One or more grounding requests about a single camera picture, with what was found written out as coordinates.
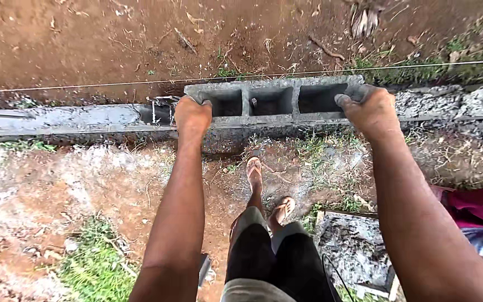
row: concrete block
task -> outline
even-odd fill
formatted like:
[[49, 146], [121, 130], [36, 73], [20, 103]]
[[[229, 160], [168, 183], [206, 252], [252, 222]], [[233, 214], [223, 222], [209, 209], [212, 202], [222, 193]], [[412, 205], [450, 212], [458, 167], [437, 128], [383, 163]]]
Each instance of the concrete block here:
[[187, 95], [210, 100], [212, 127], [310, 125], [344, 119], [334, 96], [364, 84], [361, 75], [189, 85]]

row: stick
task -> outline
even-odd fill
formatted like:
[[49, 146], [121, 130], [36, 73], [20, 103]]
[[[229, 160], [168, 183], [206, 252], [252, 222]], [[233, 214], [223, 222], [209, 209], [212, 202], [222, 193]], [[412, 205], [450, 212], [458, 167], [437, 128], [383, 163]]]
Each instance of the stick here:
[[176, 31], [178, 36], [180, 36], [180, 38], [187, 45], [187, 47], [189, 47], [194, 54], [197, 54], [197, 50], [195, 49], [195, 46], [193, 46], [193, 44], [191, 44], [191, 42], [184, 37], [184, 35], [178, 30], [178, 28], [175, 27], [174, 31]]
[[318, 47], [320, 47], [327, 55], [332, 56], [334, 58], [339, 58], [341, 60], [345, 60], [343, 55], [337, 54], [328, 50], [327, 47], [325, 47], [318, 39], [316, 39], [313, 33], [309, 34], [309, 38], [312, 40], [312, 42], [318, 45]]
[[282, 177], [283, 173], [286, 173], [286, 171], [283, 172], [277, 172], [274, 171], [272, 168], [270, 168], [268, 165], [266, 165], [264, 162], [260, 162], [266, 169], [268, 169], [273, 175], [277, 176], [278, 178], [282, 179], [286, 183], [292, 183], [290, 181], [287, 181], [284, 177]]
[[125, 264], [124, 262], [119, 262], [120, 266], [122, 266], [122, 268], [124, 270], [126, 270], [132, 277], [137, 277], [138, 274], [135, 272], [135, 271], [132, 271], [131, 268]]
[[146, 196], [148, 197], [148, 208], [150, 209], [150, 194], [148, 193], [148, 186], [150, 186], [150, 183], [152, 182], [152, 180], [150, 180], [147, 184], [146, 184]]
[[171, 33], [171, 31], [173, 31], [173, 30], [169, 30], [169, 31], [167, 31], [167, 32], [165, 33], [165, 35], [163, 35], [163, 36], [161, 36], [161, 37], [159, 38], [158, 45], [159, 45], [159, 44], [162, 42], [163, 38], [167, 37], [167, 35]]
[[110, 40], [111, 40], [111, 41], [113, 41], [113, 42], [120, 43], [120, 45], [122, 45], [122, 46], [124, 46], [125, 48], [129, 49], [129, 50], [130, 50], [131, 52], [133, 52], [133, 53], [137, 53], [137, 54], [139, 53], [139, 51], [134, 51], [133, 49], [129, 48], [128, 46], [126, 46], [126, 45], [125, 45], [124, 43], [122, 43], [121, 41], [117, 41], [117, 40], [115, 40], [115, 39], [113, 39], [113, 38], [111, 38], [111, 37], [108, 37], [108, 39], [110, 39]]

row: rock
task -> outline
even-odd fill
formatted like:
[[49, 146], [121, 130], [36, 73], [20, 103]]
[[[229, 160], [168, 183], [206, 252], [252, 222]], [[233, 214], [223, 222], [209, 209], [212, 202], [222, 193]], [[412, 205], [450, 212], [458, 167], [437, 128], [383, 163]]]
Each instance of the rock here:
[[67, 253], [76, 251], [78, 247], [79, 247], [79, 244], [77, 244], [73, 238], [66, 238], [66, 240], [64, 240], [64, 250]]

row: dry leaf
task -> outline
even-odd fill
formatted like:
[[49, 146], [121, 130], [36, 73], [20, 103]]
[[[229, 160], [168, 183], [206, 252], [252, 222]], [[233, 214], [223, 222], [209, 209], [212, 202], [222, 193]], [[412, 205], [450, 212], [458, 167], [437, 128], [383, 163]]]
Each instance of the dry leaf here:
[[44, 252], [44, 258], [48, 259], [50, 257], [53, 258], [53, 259], [57, 259], [57, 260], [63, 259], [63, 256], [61, 256], [58, 253], [48, 249]]
[[416, 46], [417, 44], [419, 44], [419, 38], [415, 37], [415, 36], [409, 36], [407, 37], [407, 41], [411, 44], [413, 44], [413, 46]]
[[357, 195], [357, 194], [354, 194], [353, 195], [353, 199], [357, 202], [360, 202], [361, 205], [365, 206], [369, 211], [373, 212], [374, 211], [374, 207], [368, 203], [367, 201], [365, 201], [364, 198], [362, 198], [361, 196]]
[[379, 25], [379, 11], [370, 9], [368, 10], [368, 24], [366, 26], [366, 36], [370, 37], [374, 33]]
[[318, 16], [320, 14], [320, 11], [321, 11], [321, 4], [318, 4], [318, 6], [316, 7], [316, 10], [312, 13], [312, 17]]
[[370, 37], [379, 26], [379, 10], [371, 8], [363, 10], [353, 21], [352, 35], [354, 39], [362, 36]]
[[365, 32], [368, 25], [368, 15], [363, 10], [353, 21], [352, 35], [354, 39], [360, 38]]
[[187, 18], [190, 20], [193, 25], [198, 22], [198, 21], [204, 21], [204, 19], [199, 19], [199, 18], [193, 18], [193, 16], [190, 15], [190, 13], [186, 12]]
[[460, 59], [460, 56], [461, 56], [461, 51], [452, 51], [450, 53], [450, 63], [456, 63], [459, 59]]

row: dry grass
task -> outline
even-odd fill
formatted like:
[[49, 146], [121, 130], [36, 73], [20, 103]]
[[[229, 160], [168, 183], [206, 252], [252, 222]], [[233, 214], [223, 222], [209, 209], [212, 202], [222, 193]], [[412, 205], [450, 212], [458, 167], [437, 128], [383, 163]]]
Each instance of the dry grass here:
[[483, 188], [483, 141], [414, 128], [406, 142], [430, 183], [460, 189]]

